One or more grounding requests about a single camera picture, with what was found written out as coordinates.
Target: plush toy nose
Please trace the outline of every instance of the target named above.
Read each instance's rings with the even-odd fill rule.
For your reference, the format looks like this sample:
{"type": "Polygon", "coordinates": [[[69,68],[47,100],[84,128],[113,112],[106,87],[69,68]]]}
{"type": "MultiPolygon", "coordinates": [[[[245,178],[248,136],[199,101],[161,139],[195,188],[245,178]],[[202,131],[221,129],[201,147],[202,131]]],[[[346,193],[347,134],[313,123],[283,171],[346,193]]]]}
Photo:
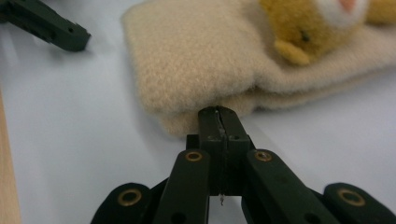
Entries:
{"type": "Polygon", "coordinates": [[[353,8],[356,6],[356,0],[338,0],[341,6],[347,13],[352,13],[353,8]]]}

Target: hamster plush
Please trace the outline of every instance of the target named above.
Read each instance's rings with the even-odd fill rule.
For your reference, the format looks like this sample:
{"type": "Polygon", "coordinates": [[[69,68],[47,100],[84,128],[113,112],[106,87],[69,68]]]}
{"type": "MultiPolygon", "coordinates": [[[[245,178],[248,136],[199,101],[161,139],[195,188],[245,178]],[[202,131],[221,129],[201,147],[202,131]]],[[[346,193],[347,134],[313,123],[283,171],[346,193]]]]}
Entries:
{"type": "Polygon", "coordinates": [[[396,0],[260,0],[277,52],[307,65],[345,43],[366,21],[396,23],[396,0]]]}

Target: white table surface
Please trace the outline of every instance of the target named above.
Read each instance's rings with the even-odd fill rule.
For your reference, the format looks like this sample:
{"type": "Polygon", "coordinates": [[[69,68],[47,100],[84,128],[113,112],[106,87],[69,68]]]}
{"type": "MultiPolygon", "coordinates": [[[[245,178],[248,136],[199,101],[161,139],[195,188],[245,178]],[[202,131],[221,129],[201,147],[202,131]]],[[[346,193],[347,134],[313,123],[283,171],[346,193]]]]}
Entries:
{"type": "MultiPolygon", "coordinates": [[[[44,1],[87,28],[66,52],[0,24],[0,83],[22,223],[90,223],[115,187],[153,187],[185,139],[163,132],[135,94],[120,17],[141,1],[44,1]]],[[[242,122],[311,189],[347,182],[396,212],[396,70],[358,88],[242,122]]],[[[213,199],[209,223],[246,223],[238,198],[213,199]]]]}

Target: plush toy ear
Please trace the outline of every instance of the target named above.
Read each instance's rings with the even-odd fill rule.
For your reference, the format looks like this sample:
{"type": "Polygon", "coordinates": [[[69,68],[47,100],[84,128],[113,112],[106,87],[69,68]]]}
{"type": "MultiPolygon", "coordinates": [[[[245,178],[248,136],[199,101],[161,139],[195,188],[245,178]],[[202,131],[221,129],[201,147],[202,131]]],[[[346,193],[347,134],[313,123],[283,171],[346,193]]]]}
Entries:
{"type": "Polygon", "coordinates": [[[280,55],[291,63],[307,65],[311,62],[309,55],[297,46],[283,40],[276,40],[275,48],[280,55]]]}
{"type": "Polygon", "coordinates": [[[371,0],[366,20],[370,23],[396,23],[396,0],[371,0]]]}

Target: towel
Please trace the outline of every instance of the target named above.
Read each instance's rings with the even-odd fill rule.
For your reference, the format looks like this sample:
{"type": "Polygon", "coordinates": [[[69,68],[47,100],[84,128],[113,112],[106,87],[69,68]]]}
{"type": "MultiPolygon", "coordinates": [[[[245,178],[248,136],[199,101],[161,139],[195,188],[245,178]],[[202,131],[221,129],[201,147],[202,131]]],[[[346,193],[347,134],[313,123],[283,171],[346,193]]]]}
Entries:
{"type": "Polygon", "coordinates": [[[291,65],[257,0],[150,0],[122,21],[139,99],[176,136],[197,133],[210,105],[238,116],[288,108],[396,67],[396,26],[368,24],[319,61],[291,65]]]}

